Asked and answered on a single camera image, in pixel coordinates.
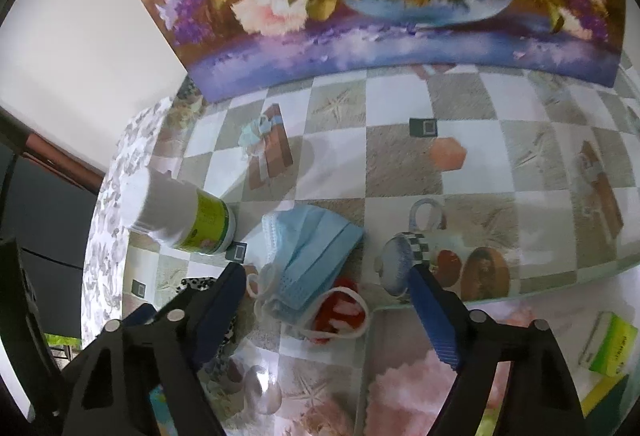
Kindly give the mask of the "pink fluffy cloth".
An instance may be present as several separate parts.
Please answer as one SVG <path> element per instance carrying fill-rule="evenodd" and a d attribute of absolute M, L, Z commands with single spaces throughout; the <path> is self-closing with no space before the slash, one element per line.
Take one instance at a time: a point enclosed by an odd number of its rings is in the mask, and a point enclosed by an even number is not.
<path fill-rule="evenodd" d="M 427 435 L 457 373 L 434 349 L 412 364 L 379 374 L 369 386 L 365 435 Z"/>

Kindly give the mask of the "blue face mask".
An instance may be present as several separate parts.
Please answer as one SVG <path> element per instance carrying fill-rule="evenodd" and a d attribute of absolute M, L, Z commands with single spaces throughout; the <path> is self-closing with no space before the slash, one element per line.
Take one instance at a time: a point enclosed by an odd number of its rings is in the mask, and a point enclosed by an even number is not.
<path fill-rule="evenodd" d="M 259 318 L 306 326 L 318 298 L 333 288 L 363 237 L 361 227 L 310 204 L 262 218 L 266 263 L 247 278 Z"/>

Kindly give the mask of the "leopard print scrunchie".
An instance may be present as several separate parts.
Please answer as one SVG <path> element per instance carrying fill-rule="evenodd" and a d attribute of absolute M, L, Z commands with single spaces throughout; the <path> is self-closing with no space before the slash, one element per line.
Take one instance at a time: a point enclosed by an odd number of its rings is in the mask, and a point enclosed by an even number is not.
<path fill-rule="evenodd" d="M 201 367 L 216 356 L 229 331 L 244 295 L 244 280 L 184 278 L 178 291 L 186 294 L 186 333 L 192 360 Z"/>

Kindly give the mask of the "teal rimmed white tray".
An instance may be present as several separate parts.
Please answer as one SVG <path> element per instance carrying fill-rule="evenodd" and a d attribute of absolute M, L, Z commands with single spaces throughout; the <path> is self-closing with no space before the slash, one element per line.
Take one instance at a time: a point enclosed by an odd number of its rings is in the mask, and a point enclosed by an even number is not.
<path fill-rule="evenodd" d="M 578 281 L 552 292 L 530 291 L 514 298 L 509 294 L 509 266 L 495 248 L 468 248 L 454 237 L 421 241 L 408 234 L 398 234 L 382 247 L 373 262 L 387 305 L 375 309 L 366 336 L 366 367 L 357 410 L 357 430 L 361 435 L 364 435 L 368 390 L 373 380 L 389 368 L 422 359 L 434 349 L 408 291 L 408 273 L 416 265 L 427 266 L 444 290 L 456 294 L 469 310 L 486 312 L 495 322 L 526 328 L 536 319 L 547 321 L 570 370 L 580 402 L 604 378 L 578 362 L 598 313 L 614 312 L 639 330 L 637 256 L 614 260 L 603 270 L 592 270 Z M 629 374 L 639 360 L 638 339 L 639 332 L 620 374 L 629 375 L 620 405 L 622 422 L 627 404 L 639 396 L 639 383 Z M 487 407 L 474 435 L 495 435 L 509 369 L 507 362 L 498 365 Z"/>

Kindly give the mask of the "white pill bottle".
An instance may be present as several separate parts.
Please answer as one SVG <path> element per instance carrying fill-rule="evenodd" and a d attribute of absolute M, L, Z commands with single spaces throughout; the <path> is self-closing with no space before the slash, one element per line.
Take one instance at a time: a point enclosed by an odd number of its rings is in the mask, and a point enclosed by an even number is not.
<path fill-rule="evenodd" d="M 120 218 L 129 230 L 189 253 L 222 253 L 235 235 L 235 217 L 226 202 L 149 167 L 127 179 Z"/>

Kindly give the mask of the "dark cabinet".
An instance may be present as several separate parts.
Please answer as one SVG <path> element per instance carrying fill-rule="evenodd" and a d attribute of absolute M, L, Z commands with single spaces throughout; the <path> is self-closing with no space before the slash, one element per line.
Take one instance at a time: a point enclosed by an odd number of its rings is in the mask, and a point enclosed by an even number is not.
<path fill-rule="evenodd" d="M 81 337 L 85 252 L 103 175 L 1 112 L 1 237 L 17 240 L 41 325 Z"/>

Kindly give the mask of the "checkered printed tablecloth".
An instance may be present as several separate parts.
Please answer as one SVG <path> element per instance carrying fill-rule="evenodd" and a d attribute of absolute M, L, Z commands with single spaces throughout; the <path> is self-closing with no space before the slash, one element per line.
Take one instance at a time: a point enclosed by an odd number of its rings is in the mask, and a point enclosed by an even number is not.
<path fill-rule="evenodd" d="M 469 64 L 345 72 L 216 104 L 188 86 L 137 117 L 124 171 L 152 166 L 223 198 L 255 267 L 265 214 L 337 212 L 363 231 L 344 276 L 401 320 L 374 261 L 444 214 L 502 255 L 503 306 L 529 304 L 577 358 L 599 312 L 639 319 L 638 117 L 627 57 L 610 87 Z"/>

